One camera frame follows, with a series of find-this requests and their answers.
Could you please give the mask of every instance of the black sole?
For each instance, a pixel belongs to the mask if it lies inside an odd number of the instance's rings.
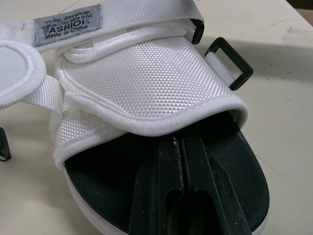
[[[223,112],[183,130],[197,133],[206,152],[227,172],[251,231],[265,220],[269,192],[265,176],[243,134]],[[89,206],[124,232],[129,230],[136,173],[154,139],[126,134],[83,151],[65,163],[66,171]]]

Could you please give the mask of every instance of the white surface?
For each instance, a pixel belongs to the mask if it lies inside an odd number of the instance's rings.
[[[1,0],[1,19],[31,19],[96,0]],[[265,235],[313,229],[313,28],[284,0],[201,0],[206,31],[198,50],[225,37],[255,74],[238,94],[250,108],[244,135],[270,190]],[[48,74],[54,65],[45,55]],[[13,159],[0,164],[0,234],[99,235],[54,165],[48,111],[16,104],[0,112]]]

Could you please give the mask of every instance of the grey label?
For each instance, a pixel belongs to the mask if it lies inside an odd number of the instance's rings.
[[[101,7],[89,6],[55,16],[42,17],[35,19],[34,23],[35,46],[40,46],[100,29]]]

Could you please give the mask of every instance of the black plastic buckle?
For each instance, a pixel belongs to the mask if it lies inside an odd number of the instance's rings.
[[[253,69],[224,38],[216,39],[206,51],[204,56],[206,56],[209,52],[216,53],[219,48],[225,52],[225,54],[242,72],[242,74],[229,87],[232,91],[236,91],[253,75]]]
[[[201,41],[201,38],[204,33],[204,23],[201,20],[196,20],[196,19],[190,19],[190,20],[196,26],[196,30],[192,38],[192,44],[197,45]]]
[[[0,161],[11,159],[10,148],[4,130],[0,127]]]

